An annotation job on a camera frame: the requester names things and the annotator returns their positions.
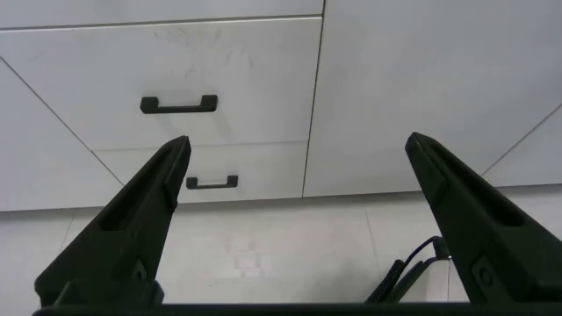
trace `white tile floor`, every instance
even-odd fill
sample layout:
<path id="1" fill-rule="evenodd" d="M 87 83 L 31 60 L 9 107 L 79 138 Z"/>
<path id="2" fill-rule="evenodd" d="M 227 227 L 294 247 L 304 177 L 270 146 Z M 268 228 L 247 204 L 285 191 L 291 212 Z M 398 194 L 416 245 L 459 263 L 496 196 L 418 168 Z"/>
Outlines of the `white tile floor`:
<path id="1" fill-rule="evenodd" d="M 562 186 L 504 193 L 562 237 Z M 0 212 L 0 314 L 32 313 L 35 277 L 98 212 Z M 419 193 L 180 205 L 157 279 L 169 303 L 360 302 L 434 234 Z"/>

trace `drawer front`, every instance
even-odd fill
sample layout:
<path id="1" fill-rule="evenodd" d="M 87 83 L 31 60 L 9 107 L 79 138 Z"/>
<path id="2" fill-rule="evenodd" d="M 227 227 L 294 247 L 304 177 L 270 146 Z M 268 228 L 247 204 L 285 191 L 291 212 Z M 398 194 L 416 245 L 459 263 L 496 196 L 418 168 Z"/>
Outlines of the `drawer front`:
<path id="1" fill-rule="evenodd" d="M 0 27 L 313 15 L 322 0 L 0 0 Z"/>
<path id="2" fill-rule="evenodd" d="M 307 140 L 321 18 L 0 32 L 0 56 L 92 150 Z M 144 114 L 218 96 L 216 111 Z"/>
<path id="3" fill-rule="evenodd" d="M 0 212 L 105 205 L 120 183 L 0 59 Z"/>
<path id="4" fill-rule="evenodd" d="M 102 150 L 94 154 L 126 183 L 155 152 L 151 148 Z M 305 141 L 192 147 L 187 178 L 196 177 L 197 186 L 226 186 L 228 176 L 237 176 L 237 184 L 229 188 L 189 190 L 184 182 L 178 200 L 192 203 L 301 198 L 305 164 Z"/>

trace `cabinet door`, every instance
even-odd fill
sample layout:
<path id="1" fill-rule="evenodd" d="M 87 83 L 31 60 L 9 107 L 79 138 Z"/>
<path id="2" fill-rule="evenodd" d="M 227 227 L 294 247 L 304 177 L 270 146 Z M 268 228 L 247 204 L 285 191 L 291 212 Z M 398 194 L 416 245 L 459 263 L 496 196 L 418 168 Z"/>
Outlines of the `cabinet door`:
<path id="1" fill-rule="evenodd" d="M 305 196 L 419 190 L 425 133 L 479 173 L 562 101 L 562 2 L 328 1 Z"/>
<path id="2" fill-rule="evenodd" d="M 495 163 L 484 178 L 495 186 L 562 183 L 561 108 Z"/>
<path id="3" fill-rule="evenodd" d="M 0 211 L 105 205 L 121 184 L 0 59 Z"/>

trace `white cabinet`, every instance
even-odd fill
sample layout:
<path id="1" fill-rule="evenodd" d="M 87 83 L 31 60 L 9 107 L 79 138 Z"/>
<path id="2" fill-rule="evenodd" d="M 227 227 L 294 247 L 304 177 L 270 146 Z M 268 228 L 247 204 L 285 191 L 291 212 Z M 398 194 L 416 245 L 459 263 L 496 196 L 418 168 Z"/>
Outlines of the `white cabinet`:
<path id="1" fill-rule="evenodd" d="M 322 0 L 0 0 L 0 28 L 322 13 Z"/>
<path id="2" fill-rule="evenodd" d="M 305 196 L 419 190 L 414 131 L 483 173 L 562 102 L 560 14 L 546 0 L 328 1 Z"/>
<path id="3" fill-rule="evenodd" d="M 121 188 L 0 59 L 0 211 L 104 205 Z"/>
<path id="4" fill-rule="evenodd" d="M 89 149 L 308 140 L 321 18 L 0 32 L 3 56 Z M 217 110 L 144 114 L 216 95 Z"/>
<path id="5" fill-rule="evenodd" d="M 496 186 L 562 183 L 560 108 L 494 164 L 483 177 Z"/>
<path id="6" fill-rule="evenodd" d="M 156 152 L 155 149 L 102 150 L 96 155 L 126 183 Z M 302 197 L 306 142 L 191 147 L 186 177 L 198 185 L 223 185 L 237 176 L 234 187 L 189 190 L 186 182 L 180 203 Z"/>

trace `wire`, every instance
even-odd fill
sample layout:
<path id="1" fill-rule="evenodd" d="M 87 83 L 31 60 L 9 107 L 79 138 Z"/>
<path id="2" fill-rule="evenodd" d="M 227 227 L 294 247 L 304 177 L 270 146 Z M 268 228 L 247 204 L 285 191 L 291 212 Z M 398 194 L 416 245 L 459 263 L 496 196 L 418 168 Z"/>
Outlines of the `wire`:
<path id="1" fill-rule="evenodd" d="M 394 288 L 394 285 L 398 282 L 400 275 L 406 269 L 406 266 L 414 259 L 415 255 L 419 254 L 422 249 L 424 249 L 428 244 L 432 243 L 433 241 L 438 241 L 443 237 L 433 236 L 428 240 L 424 241 L 418 248 L 414 250 L 414 252 L 406 259 L 405 262 L 402 260 L 396 260 L 393 266 L 390 268 L 388 273 L 386 274 L 385 278 L 378 284 L 377 288 L 373 293 L 367 298 L 365 303 L 377 303 L 382 302 L 385 300 L 386 296 L 391 292 Z"/>
<path id="2" fill-rule="evenodd" d="M 406 259 L 406 261 L 404 262 L 405 265 L 407 266 L 407 265 L 412 261 L 412 259 L 414 259 L 415 255 L 419 254 L 420 251 L 422 251 L 422 249 L 424 249 L 426 246 L 428 246 L 428 244 L 430 244 L 430 243 L 432 243 L 433 241 L 435 241 L 435 240 L 437 240 L 437 239 L 440 239 L 440 238 L 442 238 L 442 237 L 433 236 L 433 237 L 429 238 L 428 240 L 424 241 L 424 242 L 423 242 L 418 248 L 416 248 L 416 249 L 414 250 L 414 252 Z"/>

